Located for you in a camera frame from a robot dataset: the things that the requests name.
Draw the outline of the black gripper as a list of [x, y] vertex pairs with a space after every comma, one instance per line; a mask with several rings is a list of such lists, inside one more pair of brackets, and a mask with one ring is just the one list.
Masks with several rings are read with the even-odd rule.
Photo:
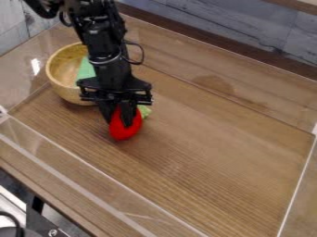
[[152, 105], [152, 86], [133, 76], [129, 64], [124, 60], [92, 66], [95, 77], [76, 83], [80, 99], [97, 103], [107, 123], [111, 122], [115, 104], [120, 103], [120, 119], [128, 128], [136, 116], [136, 105]]

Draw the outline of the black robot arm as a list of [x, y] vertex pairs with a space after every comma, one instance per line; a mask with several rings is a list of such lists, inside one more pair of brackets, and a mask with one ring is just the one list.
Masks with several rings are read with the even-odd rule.
[[125, 21], [113, 0], [24, 0], [44, 19], [59, 18], [75, 29], [87, 47], [95, 75], [76, 81], [80, 97], [97, 104], [105, 121], [119, 119], [129, 127], [137, 106], [152, 104], [148, 82], [137, 79], [132, 68], [143, 61], [129, 58]]

